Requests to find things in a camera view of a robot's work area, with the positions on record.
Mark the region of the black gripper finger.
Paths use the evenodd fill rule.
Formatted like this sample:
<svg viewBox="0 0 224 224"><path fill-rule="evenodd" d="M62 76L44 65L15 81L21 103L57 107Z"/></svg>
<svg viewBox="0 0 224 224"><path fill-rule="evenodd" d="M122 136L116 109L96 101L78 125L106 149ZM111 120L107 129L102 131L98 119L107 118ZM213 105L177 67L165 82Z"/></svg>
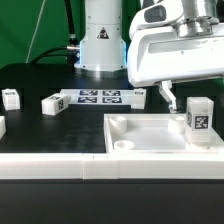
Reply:
<svg viewBox="0 0 224 224"><path fill-rule="evenodd" d="M177 112L176 97L172 93L171 89L172 89L172 82L170 80L162 81L159 84L159 93L168 103L169 111L171 113L176 113Z"/></svg>

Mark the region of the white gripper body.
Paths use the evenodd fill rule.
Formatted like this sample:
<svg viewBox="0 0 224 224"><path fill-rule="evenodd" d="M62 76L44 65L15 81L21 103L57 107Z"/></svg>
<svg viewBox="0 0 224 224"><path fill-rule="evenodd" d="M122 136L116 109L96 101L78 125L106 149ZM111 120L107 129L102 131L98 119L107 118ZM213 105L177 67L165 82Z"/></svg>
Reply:
<svg viewBox="0 0 224 224"><path fill-rule="evenodd" d="M128 51L128 79L135 87L161 81L207 79L224 74L224 24L208 36L179 38L171 26L138 31Z"/></svg>

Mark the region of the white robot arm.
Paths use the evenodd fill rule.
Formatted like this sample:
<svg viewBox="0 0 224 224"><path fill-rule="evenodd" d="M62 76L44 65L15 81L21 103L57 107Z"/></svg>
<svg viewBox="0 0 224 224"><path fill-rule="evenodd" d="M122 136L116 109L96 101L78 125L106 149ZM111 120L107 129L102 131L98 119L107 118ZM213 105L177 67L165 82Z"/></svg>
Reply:
<svg viewBox="0 0 224 224"><path fill-rule="evenodd" d="M157 85L176 112L177 82L224 76L224 23L218 0L140 0L121 38L122 0L85 0L86 33L76 67L95 77L125 68L134 87Z"/></svg>

